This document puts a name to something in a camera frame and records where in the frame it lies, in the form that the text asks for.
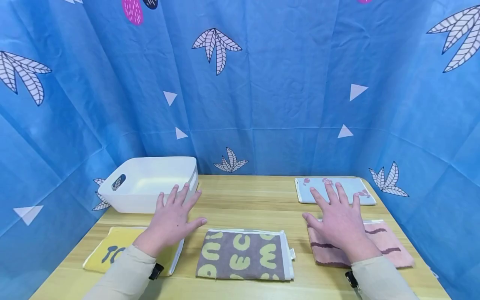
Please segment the pink towel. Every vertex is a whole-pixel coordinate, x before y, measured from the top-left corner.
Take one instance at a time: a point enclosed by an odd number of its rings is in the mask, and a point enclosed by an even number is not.
[[[407,252],[405,247],[396,238],[393,231],[384,221],[364,225],[367,236],[395,267],[410,267],[415,264],[413,257]],[[310,226],[307,226],[307,230],[310,237],[313,256],[317,264],[343,268],[349,268],[351,266],[350,261],[342,250],[330,244],[329,241]]]

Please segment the hand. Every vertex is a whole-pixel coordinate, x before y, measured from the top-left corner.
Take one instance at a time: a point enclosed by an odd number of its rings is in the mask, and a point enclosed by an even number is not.
[[[195,229],[207,223],[207,219],[202,217],[188,222],[188,213],[197,203],[202,191],[195,192],[192,198],[183,205],[189,185],[185,183],[177,196],[178,189],[179,186],[175,184],[165,205],[163,204],[165,195],[163,192],[160,193],[150,225],[133,242],[135,247],[151,257],[157,257],[163,248],[175,245]]]
[[[331,244],[345,252],[351,263],[368,258],[382,256],[375,244],[367,237],[360,215],[360,198],[353,195],[353,206],[348,204],[348,197],[340,184],[336,183],[338,196],[331,184],[325,183],[328,203],[314,188],[310,188],[315,202],[322,210],[322,222],[309,213],[303,218],[314,230],[324,236]]]

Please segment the finger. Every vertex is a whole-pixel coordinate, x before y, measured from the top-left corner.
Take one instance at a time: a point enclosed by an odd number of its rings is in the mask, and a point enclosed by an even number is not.
[[[198,198],[202,195],[202,190],[198,190],[195,192],[195,194],[190,197],[190,200],[184,205],[184,207],[188,210],[191,211],[191,209],[195,206],[195,204],[198,201]]]
[[[158,198],[156,199],[156,210],[159,210],[161,207],[163,207],[163,197],[165,194],[163,192],[158,195]]]
[[[333,189],[333,186],[329,183],[325,183],[325,189],[327,190],[328,200],[330,200],[331,205],[336,205],[339,203],[338,197]]]
[[[177,198],[174,200],[175,204],[178,204],[180,206],[183,205],[183,202],[185,202],[185,198],[187,197],[189,186],[190,185],[188,184],[188,182],[183,185],[183,189],[181,189],[181,191],[177,195]]]
[[[348,196],[347,194],[345,194],[345,190],[343,189],[342,184],[340,182],[337,182],[335,186],[338,192],[338,199],[340,203],[343,204],[344,206],[348,206]]]
[[[173,186],[173,189],[172,191],[170,192],[170,195],[168,195],[168,198],[167,198],[167,204],[165,206],[168,206],[168,205],[172,205],[173,202],[175,201],[175,197],[177,197],[177,192],[179,190],[179,185],[178,184],[175,184]]]
[[[312,193],[315,202],[317,202],[318,206],[323,212],[328,207],[328,202],[322,197],[322,195],[320,195],[320,193],[314,187],[310,187],[310,192]]]
[[[312,214],[309,213],[303,213],[302,217],[307,221],[307,224],[315,229],[315,231],[320,232],[323,229],[324,224],[317,220]]]
[[[353,205],[352,209],[358,213],[360,213],[360,197],[358,194],[353,194]]]
[[[194,231],[195,229],[205,224],[207,224],[207,219],[203,217],[200,217],[198,219],[193,220],[192,222],[187,223],[186,224],[186,229],[188,231],[187,235],[189,235],[190,233],[192,233],[192,231]]]

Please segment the yellow towel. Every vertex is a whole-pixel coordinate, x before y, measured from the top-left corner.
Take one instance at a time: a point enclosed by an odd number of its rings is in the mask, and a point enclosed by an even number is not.
[[[105,273],[112,263],[117,260],[122,252],[145,230],[145,227],[112,227],[95,250],[84,262],[85,270]],[[157,257],[156,262],[165,270],[160,276],[170,276],[173,273],[173,264],[177,263],[183,241],[179,245],[165,248]]]

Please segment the brown towel with yellow letters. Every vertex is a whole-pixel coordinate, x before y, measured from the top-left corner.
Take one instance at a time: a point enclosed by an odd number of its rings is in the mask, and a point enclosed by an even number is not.
[[[280,235],[231,231],[207,232],[198,260],[197,276],[245,280],[291,279],[285,275]]]

